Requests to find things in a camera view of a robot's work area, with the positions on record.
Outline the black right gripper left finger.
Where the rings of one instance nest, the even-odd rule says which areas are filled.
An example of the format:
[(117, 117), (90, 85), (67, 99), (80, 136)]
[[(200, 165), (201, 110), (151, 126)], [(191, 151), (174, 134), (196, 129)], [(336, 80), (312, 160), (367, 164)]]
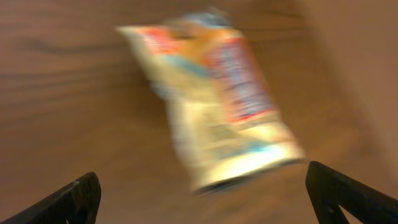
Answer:
[(89, 172), (1, 224), (95, 224), (100, 200), (99, 179)]

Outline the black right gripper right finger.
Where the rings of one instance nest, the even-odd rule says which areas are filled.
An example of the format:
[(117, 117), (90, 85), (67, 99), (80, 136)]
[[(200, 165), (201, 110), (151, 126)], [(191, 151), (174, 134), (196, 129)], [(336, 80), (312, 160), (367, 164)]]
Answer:
[(305, 186), (320, 224), (348, 223), (342, 210), (361, 223), (397, 224), (397, 200), (320, 162), (308, 165)]

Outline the yellow printed bag pack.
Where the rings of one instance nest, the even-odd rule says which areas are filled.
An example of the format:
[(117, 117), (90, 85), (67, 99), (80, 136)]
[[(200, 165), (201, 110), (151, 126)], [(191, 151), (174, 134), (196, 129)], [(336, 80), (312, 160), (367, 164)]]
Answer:
[(219, 12), (119, 26), (164, 100), (177, 153), (201, 194), (302, 161), (240, 30)]

